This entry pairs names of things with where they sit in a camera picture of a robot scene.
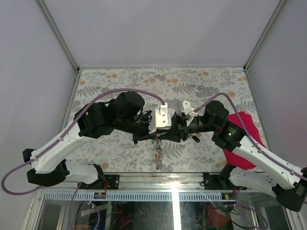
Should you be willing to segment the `large metal keyring with keys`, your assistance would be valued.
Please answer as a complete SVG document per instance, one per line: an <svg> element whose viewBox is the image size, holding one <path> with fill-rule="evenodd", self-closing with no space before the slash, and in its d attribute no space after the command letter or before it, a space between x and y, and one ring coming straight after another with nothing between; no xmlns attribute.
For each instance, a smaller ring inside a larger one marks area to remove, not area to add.
<svg viewBox="0 0 307 230"><path fill-rule="evenodd" d="M163 160L162 141L158 137L155 137L155 139L153 139L153 144L155 149L156 170L160 170L162 168Z"/></svg>

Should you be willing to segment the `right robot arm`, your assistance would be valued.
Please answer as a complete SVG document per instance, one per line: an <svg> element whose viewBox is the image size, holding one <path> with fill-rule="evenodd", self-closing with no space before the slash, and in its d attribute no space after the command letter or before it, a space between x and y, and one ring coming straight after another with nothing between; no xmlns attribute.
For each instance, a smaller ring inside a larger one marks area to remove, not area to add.
<svg viewBox="0 0 307 230"><path fill-rule="evenodd" d="M285 208L298 212L307 197L307 171L294 166L268 151L247 131L228 120L229 111L219 101L205 106L202 116L183 101L179 111L171 116L167 104L156 111L157 130L166 133L159 138L170 141L187 140L189 134L213 132L212 141L222 150L240 156L265 172L265 175L227 164L219 173L219 185L224 189L246 187L268 194Z"/></svg>

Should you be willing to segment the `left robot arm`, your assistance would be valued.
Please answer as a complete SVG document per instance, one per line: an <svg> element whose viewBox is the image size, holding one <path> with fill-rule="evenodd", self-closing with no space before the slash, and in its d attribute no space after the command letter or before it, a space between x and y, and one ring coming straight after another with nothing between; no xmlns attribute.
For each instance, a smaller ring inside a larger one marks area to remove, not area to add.
<svg viewBox="0 0 307 230"><path fill-rule="evenodd" d="M27 180L51 187L62 182L79 182L82 188L100 189L106 185L98 164L77 164L66 158L79 147L114 130L147 136L147 122L141 121L145 101L136 92L122 92L108 102L88 103L73 121L41 149L25 149L23 157L31 162Z"/></svg>

